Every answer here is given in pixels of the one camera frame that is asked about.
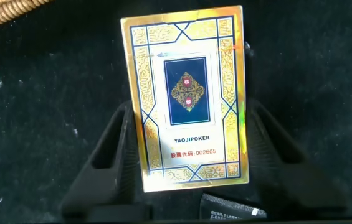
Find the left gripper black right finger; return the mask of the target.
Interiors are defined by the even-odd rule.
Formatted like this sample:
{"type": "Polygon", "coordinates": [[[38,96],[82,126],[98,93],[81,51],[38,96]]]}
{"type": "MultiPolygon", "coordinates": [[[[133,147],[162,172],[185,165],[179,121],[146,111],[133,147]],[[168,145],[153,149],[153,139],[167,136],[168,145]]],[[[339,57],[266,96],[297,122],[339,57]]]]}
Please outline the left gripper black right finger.
{"type": "Polygon", "coordinates": [[[250,179],[270,217],[329,217],[348,208],[345,194],[259,101],[246,112],[250,179]]]}

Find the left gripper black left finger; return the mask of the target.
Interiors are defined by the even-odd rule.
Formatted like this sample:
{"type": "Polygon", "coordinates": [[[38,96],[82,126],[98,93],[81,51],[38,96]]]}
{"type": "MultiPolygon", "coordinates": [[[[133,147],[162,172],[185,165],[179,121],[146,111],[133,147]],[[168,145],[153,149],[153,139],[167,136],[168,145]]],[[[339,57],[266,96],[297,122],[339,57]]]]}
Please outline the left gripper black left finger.
{"type": "Polygon", "coordinates": [[[141,171],[131,101],[111,117],[60,204],[62,218],[146,218],[138,201],[141,171]]]}

